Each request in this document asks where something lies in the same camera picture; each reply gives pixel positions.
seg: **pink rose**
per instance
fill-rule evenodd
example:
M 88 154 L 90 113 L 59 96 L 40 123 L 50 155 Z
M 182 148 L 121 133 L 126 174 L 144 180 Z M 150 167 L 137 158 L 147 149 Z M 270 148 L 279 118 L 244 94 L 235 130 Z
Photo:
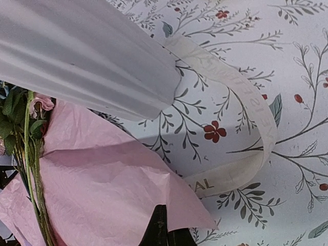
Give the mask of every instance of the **pink rose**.
M 2 139 L 0 139 L 0 156 L 4 155 L 6 152 L 5 143 Z
M 34 93 L 34 99 L 30 104 L 30 115 L 32 118 L 37 118 L 37 109 L 45 111 L 52 110 L 55 107 L 55 104 L 51 101 L 50 96 L 45 96 L 40 93 Z

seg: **pink tissue paper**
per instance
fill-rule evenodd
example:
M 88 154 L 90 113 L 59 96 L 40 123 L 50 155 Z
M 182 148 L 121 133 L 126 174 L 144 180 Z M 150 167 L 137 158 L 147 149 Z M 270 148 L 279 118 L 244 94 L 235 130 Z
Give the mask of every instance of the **pink tissue paper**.
M 40 171 L 59 246 L 137 246 L 158 204 L 167 205 L 169 231 L 216 229 L 156 153 L 80 106 L 57 101 Z M 0 220 L 21 243 L 44 246 L 27 196 L 17 175 L 0 193 Z

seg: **flower bouquet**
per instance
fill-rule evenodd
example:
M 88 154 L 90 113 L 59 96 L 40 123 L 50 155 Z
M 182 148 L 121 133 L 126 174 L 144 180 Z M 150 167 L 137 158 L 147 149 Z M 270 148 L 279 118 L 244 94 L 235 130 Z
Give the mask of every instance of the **flower bouquet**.
M 39 157 L 54 100 L 0 81 L 1 153 L 13 155 L 47 245 L 56 245 L 43 196 Z
M 0 136 L 20 174 L 0 193 L 0 220 L 20 242 L 178 245 L 192 240 L 185 228 L 216 228 L 189 186 L 118 127 L 7 83 L 0 93 Z

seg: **red berry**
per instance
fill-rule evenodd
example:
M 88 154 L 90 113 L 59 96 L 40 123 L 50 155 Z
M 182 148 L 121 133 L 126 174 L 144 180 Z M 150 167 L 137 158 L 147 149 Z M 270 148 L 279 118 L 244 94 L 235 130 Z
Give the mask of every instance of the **red berry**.
M 303 102 L 303 98 L 299 95 L 299 94 L 296 94 L 294 96 L 296 102 L 298 102 L 299 104 L 301 104 Z
M 319 189 L 322 190 L 322 191 L 326 191 L 326 190 L 328 190 L 328 184 L 326 184 L 326 183 L 322 183 L 322 184 L 319 186 Z

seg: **floral tablecloth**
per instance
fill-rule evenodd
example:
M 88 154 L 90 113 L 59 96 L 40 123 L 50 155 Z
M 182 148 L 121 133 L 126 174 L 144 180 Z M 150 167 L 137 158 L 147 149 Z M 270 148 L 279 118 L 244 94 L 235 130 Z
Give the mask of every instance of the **floral tablecloth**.
M 203 204 L 219 230 L 198 245 L 305 246 L 328 239 L 328 3 L 320 0 L 108 0 L 152 38 L 182 33 L 256 86 L 278 123 L 270 160 L 245 188 Z M 102 117 L 185 176 L 261 151 L 233 91 L 182 62 L 174 104 L 154 120 Z

